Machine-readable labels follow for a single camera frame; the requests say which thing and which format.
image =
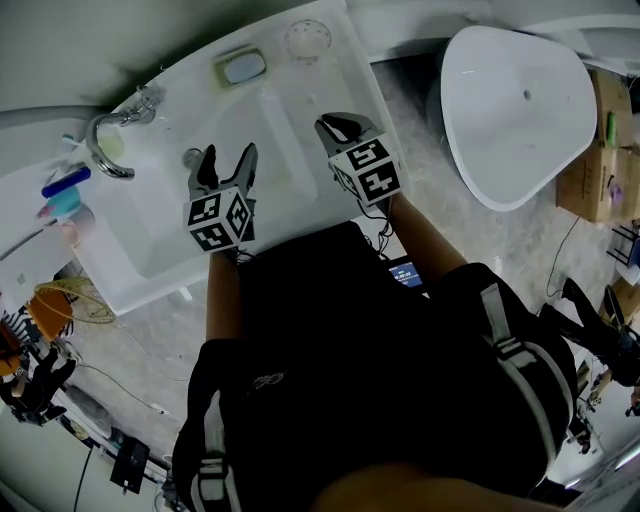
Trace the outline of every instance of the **chrome faucet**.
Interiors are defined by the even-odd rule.
[[[155,86],[140,87],[138,93],[140,99],[133,107],[123,107],[119,112],[96,116],[87,126],[85,140],[87,148],[91,151],[91,158],[98,168],[111,178],[132,180],[136,171],[130,167],[121,167],[113,163],[104,154],[98,143],[98,127],[103,123],[118,123],[120,126],[127,126],[129,123],[147,124],[153,121],[156,116],[156,107],[164,100],[164,89]]]

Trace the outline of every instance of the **cable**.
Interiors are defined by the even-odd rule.
[[[569,238],[569,235],[573,231],[573,228],[576,227],[576,224],[578,223],[579,220],[580,220],[580,217],[576,217],[575,222],[573,223],[571,228],[569,228],[569,231],[567,232],[567,234],[564,237],[564,239],[562,240],[562,242],[560,242],[560,247],[558,247],[558,252],[556,252],[556,257],[553,259],[553,265],[551,265],[551,272],[549,273],[549,280],[547,281],[547,297],[549,297],[549,298],[555,297],[558,293],[562,292],[562,288],[561,288],[560,290],[556,290],[555,292],[550,294],[549,293],[549,285],[551,284],[551,277],[553,276],[553,271],[556,268],[556,262],[558,261],[558,256],[560,255],[560,251],[562,250],[562,246],[567,241],[567,238]]]
[[[91,458],[92,453],[93,453],[93,450],[89,450],[89,453],[87,453],[87,459],[84,461],[84,467],[82,468],[82,475],[80,475],[80,482],[78,482],[78,490],[76,491],[76,501],[73,504],[73,512],[77,512],[78,510],[78,498],[80,498],[80,489],[82,489],[84,474],[87,471],[87,464],[89,464],[89,459]]]
[[[373,217],[371,215],[369,215],[367,212],[364,211],[364,208],[362,208],[362,203],[360,203],[360,201],[358,201],[358,207],[360,208],[360,211],[362,212],[362,215],[364,215],[367,219],[371,219],[371,220],[383,220],[385,221],[384,227],[382,228],[382,230],[378,233],[378,256],[380,256],[381,258],[385,259],[385,260],[389,260],[389,258],[384,254],[385,249],[387,248],[387,246],[389,245],[389,239],[391,238],[391,236],[393,236],[393,226],[391,225],[391,223],[389,222],[389,217],[391,215],[391,201],[392,201],[393,197],[389,198],[389,203],[388,203],[388,211],[387,211],[387,216],[386,217]],[[366,237],[367,242],[369,243],[369,245],[373,246],[373,244],[371,243],[371,239]]]
[[[160,496],[162,494],[162,491],[160,491],[158,494],[156,494],[156,497],[153,498],[153,508],[155,509],[156,512],[160,512],[158,510],[158,496]]]
[[[76,366],[76,368],[90,368],[92,370],[97,371],[98,373],[101,373],[102,375],[104,375],[105,377],[107,377],[108,379],[110,379],[111,381],[113,381],[120,389],[122,389],[122,391],[124,391],[127,395],[129,395],[130,397],[136,399],[138,402],[140,402],[143,405],[146,405],[149,409],[153,409],[154,411],[156,410],[153,406],[149,405],[147,402],[145,402],[144,400],[141,400],[140,398],[138,398],[136,395],[134,395],[133,393],[131,393],[131,391],[129,391],[127,388],[125,388],[122,384],[120,384],[116,379],[114,379],[111,375],[109,375],[108,373],[103,372],[100,368],[96,368],[95,366],[91,366],[90,364],[79,364]]]

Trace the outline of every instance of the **wall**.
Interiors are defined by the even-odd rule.
[[[0,414],[0,481],[42,512],[71,512],[89,449],[58,423],[24,425]],[[109,481],[113,459],[91,455],[78,500],[78,512],[149,512],[157,495],[144,479],[139,495]]]
[[[0,112],[116,106],[243,24],[305,0],[3,0]]]

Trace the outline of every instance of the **gray floor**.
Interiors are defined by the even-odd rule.
[[[436,121],[426,118],[424,105],[435,76],[431,61],[404,59],[377,64],[374,71],[407,158],[411,201],[468,260],[487,264],[531,311],[538,311],[547,300],[555,253],[575,220],[555,207],[553,183],[514,212],[485,208],[452,167],[438,132],[429,128]],[[365,229],[373,233],[379,228],[366,224]],[[599,304],[604,285],[613,278],[613,260],[605,255],[610,239],[608,228],[579,221],[558,258],[551,291],[570,275]],[[390,245],[391,257],[401,252],[397,242]],[[185,420],[186,379],[204,339],[206,284],[198,283],[189,291],[193,302],[172,294],[120,317],[119,324],[79,324],[73,338],[85,363],[106,371],[147,403],[169,411],[158,414],[87,368],[79,368],[71,379],[100,401],[120,428],[149,444],[157,457],[172,451]]]

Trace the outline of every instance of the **soap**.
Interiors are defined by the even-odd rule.
[[[264,73],[266,64],[258,53],[245,53],[229,62],[224,75],[230,84],[239,84]]]

